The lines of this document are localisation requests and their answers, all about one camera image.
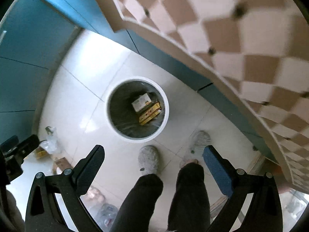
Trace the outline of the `black trouser leg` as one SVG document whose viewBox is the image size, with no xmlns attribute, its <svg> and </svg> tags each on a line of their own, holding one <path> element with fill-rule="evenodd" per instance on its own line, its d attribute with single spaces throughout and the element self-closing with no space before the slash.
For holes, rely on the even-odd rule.
<svg viewBox="0 0 309 232">
<path fill-rule="evenodd" d="M 163 182 L 155 174 L 141 176 L 121 205 L 110 231 L 148 231 Z"/>
<path fill-rule="evenodd" d="M 195 161 L 185 164 L 177 175 L 168 231 L 207 231 L 211 223 L 210 203 L 204 169 Z"/>
</svg>

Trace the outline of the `yellow medicine box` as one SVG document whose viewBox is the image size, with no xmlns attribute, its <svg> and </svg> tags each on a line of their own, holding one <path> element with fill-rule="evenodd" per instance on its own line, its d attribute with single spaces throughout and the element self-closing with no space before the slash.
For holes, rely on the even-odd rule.
<svg viewBox="0 0 309 232">
<path fill-rule="evenodd" d="M 139 116 L 139 124 L 145 125 L 161 113 L 161 106 L 156 102 L 152 107 L 148 108 Z"/>
</svg>

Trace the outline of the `checkered counter mat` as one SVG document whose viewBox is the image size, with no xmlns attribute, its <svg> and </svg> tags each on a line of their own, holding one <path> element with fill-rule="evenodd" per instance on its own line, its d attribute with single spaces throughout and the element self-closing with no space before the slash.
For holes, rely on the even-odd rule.
<svg viewBox="0 0 309 232">
<path fill-rule="evenodd" d="M 308 22 L 296 0 L 96 0 L 209 78 L 263 138 L 286 180 L 308 191 Z"/>
</svg>

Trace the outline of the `white green small box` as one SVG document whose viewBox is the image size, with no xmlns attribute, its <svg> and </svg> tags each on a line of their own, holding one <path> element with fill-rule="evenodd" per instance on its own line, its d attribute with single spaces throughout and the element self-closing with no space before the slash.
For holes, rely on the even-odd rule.
<svg viewBox="0 0 309 232">
<path fill-rule="evenodd" d="M 148 106 L 152 102 L 150 95 L 145 93 L 144 95 L 137 98 L 134 102 L 132 102 L 132 106 L 135 112 L 142 111 L 146 106 Z"/>
</svg>

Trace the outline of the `white round trash bin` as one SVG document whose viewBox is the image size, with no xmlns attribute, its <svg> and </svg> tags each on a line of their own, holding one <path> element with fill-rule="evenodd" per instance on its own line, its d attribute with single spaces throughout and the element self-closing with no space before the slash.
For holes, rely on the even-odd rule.
<svg viewBox="0 0 309 232">
<path fill-rule="evenodd" d="M 153 80 L 130 77 L 106 96 L 106 116 L 111 129 L 132 143 L 153 140 L 165 128 L 170 114 L 164 90 Z"/>
</svg>

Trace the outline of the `left black trouser leg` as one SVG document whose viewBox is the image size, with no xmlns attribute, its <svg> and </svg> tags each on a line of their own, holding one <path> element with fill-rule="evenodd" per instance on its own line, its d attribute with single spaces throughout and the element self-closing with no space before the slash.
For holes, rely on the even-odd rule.
<svg viewBox="0 0 309 232">
<path fill-rule="evenodd" d="M 155 174 L 141 176 L 121 205 L 110 231 L 148 231 L 163 182 Z"/>
</svg>

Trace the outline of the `left grey shoe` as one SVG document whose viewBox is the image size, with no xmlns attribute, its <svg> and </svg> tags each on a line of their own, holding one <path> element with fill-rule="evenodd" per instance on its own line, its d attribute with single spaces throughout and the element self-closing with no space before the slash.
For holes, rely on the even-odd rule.
<svg viewBox="0 0 309 232">
<path fill-rule="evenodd" d="M 160 154 L 155 146 L 144 146 L 138 155 L 139 169 L 142 175 L 158 174 Z"/>
</svg>

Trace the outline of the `right black trouser leg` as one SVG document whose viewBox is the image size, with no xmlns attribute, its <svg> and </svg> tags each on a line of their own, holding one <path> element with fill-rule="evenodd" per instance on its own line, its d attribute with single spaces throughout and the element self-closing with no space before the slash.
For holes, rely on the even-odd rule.
<svg viewBox="0 0 309 232">
<path fill-rule="evenodd" d="M 185 164 L 177 175 L 168 231 L 207 231 L 211 223 L 210 203 L 204 169 L 195 161 Z"/>
</svg>

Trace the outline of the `grey shoe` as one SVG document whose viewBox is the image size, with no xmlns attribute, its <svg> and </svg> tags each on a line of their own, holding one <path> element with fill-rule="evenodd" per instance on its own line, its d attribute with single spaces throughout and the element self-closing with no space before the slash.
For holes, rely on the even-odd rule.
<svg viewBox="0 0 309 232">
<path fill-rule="evenodd" d="M 139 169 L 142 175 L 158 174 L 160 154 L 155 146 L 144 146 L 138 155 Z"/>
<path fill-rule="evenodd" d="M 201 165 L 203 163 L 204 148 L 211 144 L 211 137 L 206 131 L 200 130 L 195 132 L 191 139 L 180 151 L 182 158 L 182 161 L 180 162 L 180 168 L 192 161 L 195 161 Z"/>
</svg>

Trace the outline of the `right grey shoe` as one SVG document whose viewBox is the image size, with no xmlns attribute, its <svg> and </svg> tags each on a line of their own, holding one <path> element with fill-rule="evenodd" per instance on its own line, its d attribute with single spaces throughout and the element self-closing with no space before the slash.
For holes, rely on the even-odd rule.
<svg viewBox="0 0 309 232">
<path fill-rule="evenodd" d="M 182 158 L 182 161 L 180 162 L 180 168 L 192 161 L 195 161 L 201 165 L 203 163 L 204 148 L 211 144 L 211 137 L 206 131 L 200 130 L 195 132 L 191 139 L 180 151 Z"/>
</svg>

